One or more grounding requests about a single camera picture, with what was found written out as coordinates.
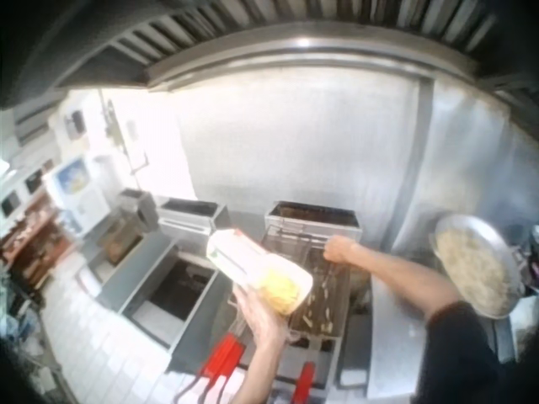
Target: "black sleeve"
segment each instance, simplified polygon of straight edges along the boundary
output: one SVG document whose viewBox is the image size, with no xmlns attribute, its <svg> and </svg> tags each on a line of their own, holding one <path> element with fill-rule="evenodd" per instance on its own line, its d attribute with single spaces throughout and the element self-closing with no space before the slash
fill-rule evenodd
<svg viewBox="0 0 539 404">
<path fill-rule="evenodd" d="M 485 393 L 499 382 L 502 369 L 473 308 L 456 303 L 427 325 L 427 347 L 414 402 L 484 401 Z"/>
<path fill-rule="evenodd" d="M 10 345 L 0 338 L 0 397 L 6 404 L 46 404 L 23 372 Z"/>
<path fill-rule="evenodd" d="M 508 369 L 499 389 L 501 402 L 537 402 L 537 377 L 539 375 L 539 328 L 528 341 L 520 362 Z"/>
</svg>

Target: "stainless steel wall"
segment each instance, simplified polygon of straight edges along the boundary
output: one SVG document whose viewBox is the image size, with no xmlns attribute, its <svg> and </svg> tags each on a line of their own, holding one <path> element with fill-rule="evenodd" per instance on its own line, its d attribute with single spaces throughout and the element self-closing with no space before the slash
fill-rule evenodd
<svg viewBox="0 0 539 404">
<path fill-rule="evenodd" d="M 277 199 L 353 209 L 367 244 L 407 255 L 443 212 L 512 239 L 539 220 L 537 144 L 505 105 L 446 75 L 288 67 L 171 99 L 197 197 L 228 204 L 255 237 Z"/>
<path fill-rule="evenodd" d="M 415 136 L 419 80 L 337 68 L 246 72 L 173 96 L 199 199 L 255 237 L 275 200 L 358 212 L 379 245 Z"/>
</svg>

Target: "stainless steel counter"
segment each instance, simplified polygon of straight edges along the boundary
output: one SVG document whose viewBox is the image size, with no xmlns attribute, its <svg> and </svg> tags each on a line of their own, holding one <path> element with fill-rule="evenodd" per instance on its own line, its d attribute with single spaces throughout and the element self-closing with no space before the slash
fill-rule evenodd
<svg viewBox="0 0 539 404">
<path fill-rule="evenodd" d="M 121 311 L 172 245 L 160 231 L 147 233 L 103 285 L 98 301 L 112 311 Z"/>
<path fill-rule="evenodd" d="M 200 304 L 185 322 L 184 332 L 171 353 L 168 370 L 192 375 L 198 372 L 234 320 L 235 309 L 226 305 L 231 289 L 230 279 L 216 271 L 200 297 Z"/>
<path fill-rule="evenodd" d="M 372 280 L 372 352 L 367 398 L 415 392 L 426 341 L 422 314 Z"/>
</svg>

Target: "hand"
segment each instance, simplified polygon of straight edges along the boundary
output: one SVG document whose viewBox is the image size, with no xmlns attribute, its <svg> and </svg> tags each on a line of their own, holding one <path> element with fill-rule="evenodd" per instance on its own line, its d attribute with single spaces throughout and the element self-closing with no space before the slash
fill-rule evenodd
<svg viewBox="0 0 539 404">
<path fill-rule="evenodd" d="M 333 236 L 326 243 L 323 257 L 334 263 L 349 263 L 348 257 L 356 242 L 348 237 Z"/>
<path fill-rule="evenodd" d="M 243 290 L 234 285 L 232 292 L 236 296 L 237 306 L 253 332 L 257 348 L 281 350 L 289 334 L 284 318 L 268 306 L 255 290 L 251 288 Z"/>
</svg>

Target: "commercial kitchen equipment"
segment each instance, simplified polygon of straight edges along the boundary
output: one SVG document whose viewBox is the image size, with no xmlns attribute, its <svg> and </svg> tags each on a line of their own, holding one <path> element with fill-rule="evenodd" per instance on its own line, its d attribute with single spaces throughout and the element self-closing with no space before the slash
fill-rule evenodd
<svg viewBox="0 0 539 404">
<path fill-rule="evenodd" d="M 323 248 L 335 234 L 359 241 L 363 228 L 352 210 L 287 201 L 275 203 L 264 221 L 263 247 L 296 262 L 314 278 L 311 294 L 290 317 L 289 327 L 299 340 L 285 348 L 274 388 L 293 391 L 304 365 L 311 364 L 311 396 L 324 397 L 336 382 L 349 317 L 350 271 L 326 261 Z M 253 345 L 249 344 L 242 358 L 244 366 L 252 355 Z"/>
<path fill-rule="evenodd" d="M 205 257 L 208 239 L 231 223 L 226 206 L 204 201 L 166 199 L 157 215 L 168 246 L 132 289 L 120 313 L 173 351 L 218 275 Z"/>
<path fill-rule="evenodd" d="M 158 230 L 156 204 L 148 192 L 124 189 L 116 207 L 80 246 L 88 266 L 78 279 L 105 307 L 118 311 L 170 240 Z"/>
<path fill-rule="evenodd" d="M 539 293 L 539 225 L 534 225 L 531 228 L 530 255 L 527 266 L 527 272 L 530 275 L 529 286 Z"/>
<path fill-rule="evenodd" d="M 188 391 L 193 389 L 200 379 L 208 379 L 208 383 L 199 397 L 198 402 L 205 402 L 205 399 L 211 388 L 216 384 L 221 376 L 225 378 L 225 382 L 219 390 L 217 402 L 221 402 L 222 394 L 227 387 L 234 370 L 242 358 L 245 345 L 242 343 L 242 335 L 245 331 L 247 323 L 241 312 L 237 313 L 236 320 L 230 326 L 227 334 L 219 341 L 216 347 L 211 352 L 210 357 L 200 368 L 198 375 L 189 383 L 183 390 L 176 394 L 173 399 L 173 404 L 178 403 L 179 399 Z"/>
<path fill-rule="evenodd" d="M 360 240 L 362 227 L 350 210 L 322 206 L 280 202 L 265 217 L 266 233 L 263 246 L 288 258 L 312 272 L 314 302 L 308 300 L 290 317 L 290 326 L 299 339 L 285 348 L 275 378 L 274 388 L 292 393 L 296 380 L 307 360 L 315 363 L 312 383 L 313 396 L 326 396 L 335 383 L 339 353 L 343 345 L 345 325 L 350 311 L 350 272 L 339 271 L 337 265 L 323 259 L 323 246 L 333 234 L 344 234 Z M 327 286 L 324 296 L 323 284 Z M 196 374 L 200 364 L 211 354 L 236 316 L 236 309 L 228 304 L 232 283 L 221 273 L 215 275 L 201 298 L 199 307 L 189 319 L 189 326 L 172 352 L 169 369 Z M 321 322 L 316 316 L 321 314 Z M 312 327 L 304 320 L 307 316 Z M 246 369 L 251 361 L 254 345 L 244 339 L 246 350 L 240 366 Z"/>
<path fill-rule="evenodd" d="M 505 296 L 499 297 L 500 299 L 506 299 L 507 301 L 502 308 L 498 309 L 498 311 L 487 311 L 487 308 L 477 304 L 473 298 L 465 293 L 465 290 L 462 290 L 462 288 L 465 287 L 462 282 L 459 283 L 458 279 L 453 279 L 453 282 L 457 288 L 461 289 L 462 295 L 465 299 L 468 299 L 468 302 L 480 315 L 494 319 L 507 317 L 519 302 L 524 291 L 524 285 L 520 278 L 520 268 L 515 259 L 514 249 L 510 248 L 504 238 L 486 221 L 472 215 L 451 214 L 446 215 L 436 223 L 435 233 L 430 239 L 435 254 L 442 262 L 443 257 L 438 252 L 436 244 L 438 242 L 438 237 L 447 231 L 466 232 L 466 234 L 472 235 L 474 241 L 480 246 L 495 254 L 494 256 L 501 264 L 501 268 L 504 271 L 504 282 L 507 282 L 509 288 Z"/>
</svg>

